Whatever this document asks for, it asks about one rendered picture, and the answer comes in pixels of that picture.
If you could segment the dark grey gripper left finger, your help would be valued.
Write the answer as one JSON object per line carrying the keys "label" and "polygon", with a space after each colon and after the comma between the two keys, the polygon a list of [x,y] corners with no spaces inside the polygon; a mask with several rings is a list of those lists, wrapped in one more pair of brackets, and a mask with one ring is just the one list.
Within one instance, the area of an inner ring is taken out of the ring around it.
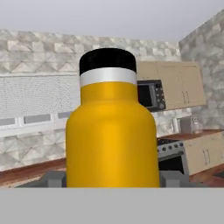
{"label": "dark grey gripper left finger", "polygon": [[21,185],[21,187],[66,187],[67,175],[65,171],[48,171],[38,180]]}

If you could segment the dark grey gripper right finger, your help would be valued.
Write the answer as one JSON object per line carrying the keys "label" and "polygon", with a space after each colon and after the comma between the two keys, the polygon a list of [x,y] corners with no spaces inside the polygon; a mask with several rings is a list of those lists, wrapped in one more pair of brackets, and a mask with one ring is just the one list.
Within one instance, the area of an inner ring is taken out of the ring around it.
{"label": "dark grey gripper right finger", "polygon": [[159,180],[160,186],[167,188],[204,187],[199,182],[191,182],[189,177],[180,171],[160,171]]}

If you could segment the black microwave oven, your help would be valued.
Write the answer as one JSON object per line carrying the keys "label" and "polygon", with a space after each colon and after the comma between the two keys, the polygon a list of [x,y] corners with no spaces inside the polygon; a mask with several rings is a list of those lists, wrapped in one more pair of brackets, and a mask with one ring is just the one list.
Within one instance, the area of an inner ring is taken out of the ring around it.
{"label": "black microwave oven", "polygon": [[161,80],[139,80],[137,82],[138,101],[150,112],[166,109],[165,95]]}

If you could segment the silver stove with oven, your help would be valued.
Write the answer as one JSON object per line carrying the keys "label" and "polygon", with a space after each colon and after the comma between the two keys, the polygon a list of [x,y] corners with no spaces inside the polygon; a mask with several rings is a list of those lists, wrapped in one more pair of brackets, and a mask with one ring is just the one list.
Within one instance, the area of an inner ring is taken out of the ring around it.
{"label": "silver stove with oven", "polygon": [[181,140],[159,138],[157,155],[160,171],[178,171],[189,175],[185,147]]}

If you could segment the beige wall cabinets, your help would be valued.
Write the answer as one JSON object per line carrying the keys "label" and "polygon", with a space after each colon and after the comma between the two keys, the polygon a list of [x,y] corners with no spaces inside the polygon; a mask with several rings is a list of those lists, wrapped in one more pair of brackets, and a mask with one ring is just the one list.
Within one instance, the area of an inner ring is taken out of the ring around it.
{"label": "beige wall cabinets", "polygon": [[193,61],[138,61],[139,81],[161,80],[167,110],[206,104],[200,66]]}

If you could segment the window with white blind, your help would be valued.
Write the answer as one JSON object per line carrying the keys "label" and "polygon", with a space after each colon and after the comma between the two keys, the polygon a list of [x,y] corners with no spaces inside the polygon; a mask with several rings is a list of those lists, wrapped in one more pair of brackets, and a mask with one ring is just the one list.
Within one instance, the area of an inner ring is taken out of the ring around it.
{"label": "window with white blind", "polygon": [[80,105],[80,81],[76,73],[37,76],[0,76],[0,120],[12,119],[11,125],[0,125],[0,137],[63,127],[54,121],[24,123],[30,116],[54,118]]}

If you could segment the beige base cabinets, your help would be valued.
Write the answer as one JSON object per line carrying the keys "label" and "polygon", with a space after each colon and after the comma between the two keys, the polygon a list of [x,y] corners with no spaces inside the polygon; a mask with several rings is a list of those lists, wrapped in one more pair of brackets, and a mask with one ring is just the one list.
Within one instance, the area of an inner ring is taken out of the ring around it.
{"label": "beige base cabinets", "polygon": [[190,175],[224,163],[224,132],[195,137],[184,141]]}

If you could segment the yellow water bottle black cap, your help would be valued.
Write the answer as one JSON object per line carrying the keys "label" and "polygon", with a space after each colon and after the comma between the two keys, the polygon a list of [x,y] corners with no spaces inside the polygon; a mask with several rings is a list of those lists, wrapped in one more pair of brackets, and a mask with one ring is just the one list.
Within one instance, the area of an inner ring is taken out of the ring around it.
{"label": "yellow water bottle black cap", "polygon": [[138,102],[135,56],[95,49],[79,68],[80,106],[66,122],[66,185],[159,187],[156,124]]}

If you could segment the silver toaster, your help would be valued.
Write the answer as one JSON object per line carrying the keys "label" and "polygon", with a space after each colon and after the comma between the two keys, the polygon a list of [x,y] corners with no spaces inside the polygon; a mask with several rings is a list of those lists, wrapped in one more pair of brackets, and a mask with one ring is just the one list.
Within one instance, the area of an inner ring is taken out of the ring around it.
{"label": "silver toaster", "polygon": [[197,133],[200,125],[197,117],[183,117],[179,119],[180,131],[184,134]]}

